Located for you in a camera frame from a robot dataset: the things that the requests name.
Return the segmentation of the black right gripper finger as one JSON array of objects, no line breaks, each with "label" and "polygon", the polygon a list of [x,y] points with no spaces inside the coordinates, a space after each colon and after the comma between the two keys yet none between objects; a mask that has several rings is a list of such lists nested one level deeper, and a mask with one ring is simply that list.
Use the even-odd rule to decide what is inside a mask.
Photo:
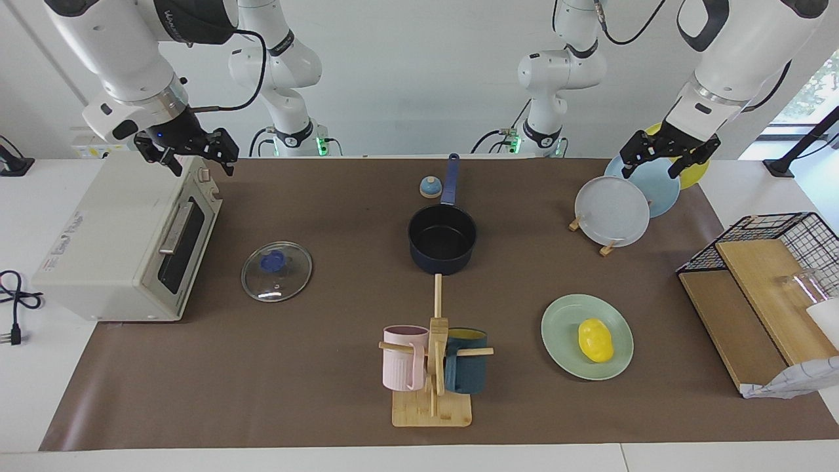
[{"label": "black right gripper finger", "polygon": [[135,134],[134,144],[140,155],[143,156],[144,161],[150,164],[160,164],[168,168],[174,176],[181,176],[183,167],[172,152],[171,147],[166,147],[163,150],[159,149],[147,134]]},{"label": "black right gripper finger", "polygon": [[218,163],[227,176],[233,176],[239,161],[239,146],[227,129],[217,128],[205,134],[205,159]]}]

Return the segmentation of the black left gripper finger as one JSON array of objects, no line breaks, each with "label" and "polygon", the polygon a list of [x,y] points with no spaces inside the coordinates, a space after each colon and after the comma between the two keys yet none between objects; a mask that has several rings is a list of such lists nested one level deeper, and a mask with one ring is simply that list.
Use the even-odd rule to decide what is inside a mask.
[{"label": "black left gripper finger", "polygon": [[687,155],[669,157],[669,177],[671,179],[684,178],[701,179],[709,167],[711,154],[708,152],[691,152]]},{"label": "black left gripper finger", "polygon": [[650,136],[645,131],[637,131],[621,148],[621,161],[623,161],[621,175],[629,179],[642,164],[658,158],[659,155],[654,149],[654,136]]}]

